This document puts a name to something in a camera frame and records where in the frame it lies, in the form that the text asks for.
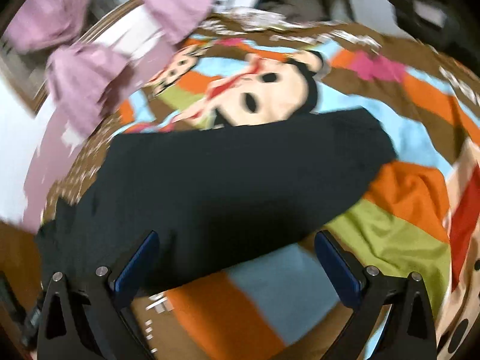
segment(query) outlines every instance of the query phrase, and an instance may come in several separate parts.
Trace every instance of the cartoon face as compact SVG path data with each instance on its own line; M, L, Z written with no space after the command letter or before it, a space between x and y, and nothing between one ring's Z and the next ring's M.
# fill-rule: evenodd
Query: cartoon face
M177 52L170 64L161 72L153 76L145 86L150 87L153 96L162 93L180 77L190 71L197 63L198 58L205 53L207 48L198 45L190 45Z
M259 125L308 113L318 102L314 79L329 68L318 52L300 51L286 62L247 56L248 66L235 76L213 81L205 97L192 104L174 121L198 123L208 114L214 127Z

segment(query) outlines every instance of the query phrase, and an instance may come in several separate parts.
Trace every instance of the colorful blanket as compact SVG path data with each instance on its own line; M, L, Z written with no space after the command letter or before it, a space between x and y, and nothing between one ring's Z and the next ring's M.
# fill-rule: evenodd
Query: colorful blanket
M386 275L421 273L438 358L449 359L480 312L479 92L478 78L454 60L362 25L285 28L213 16L106 121L52 188L46 216L58 195L81 196L116 134L364 107L389 134L398 161L326 227L364 265ZM112 133L112 126L121 127ZM159 359L320 358L350 313L338 305L312 240L136 300L152 351Z

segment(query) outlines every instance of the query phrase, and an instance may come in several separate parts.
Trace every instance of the black eye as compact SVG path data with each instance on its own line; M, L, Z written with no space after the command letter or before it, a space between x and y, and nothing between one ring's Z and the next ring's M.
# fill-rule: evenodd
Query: black eye
M256 100L254 99L254 97L252 96L251 93L244 93L244 102L245 102L245 105L247 106L247 108L252 112L252 113L255 113L257 112L257 102Z
M278 80L278 76L275 74L275 73L266 73L266 74L263 74L260 79L264 82L264 83L275 83L277 82Z

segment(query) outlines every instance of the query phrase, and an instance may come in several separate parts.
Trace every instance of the folded black garment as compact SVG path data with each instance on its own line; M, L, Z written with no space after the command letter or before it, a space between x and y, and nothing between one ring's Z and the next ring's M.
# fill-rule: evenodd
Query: folded black garment
M154 230L161 251L143 289L188 283L320 229L393 159L390 138L365 109L119 135L80 202L59 200L56 220L40 229L42 279L92 275Z

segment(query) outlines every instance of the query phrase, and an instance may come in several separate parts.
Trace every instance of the cartoon ear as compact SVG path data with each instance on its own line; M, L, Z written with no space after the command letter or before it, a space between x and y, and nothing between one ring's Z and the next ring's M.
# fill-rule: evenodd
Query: cartoon ear
M307 65L307 68L312 73L317 73L322 70L324 61L323 57L319 52L316 51L306 51L300 50L292 54L292 58L298 62L302 62Z

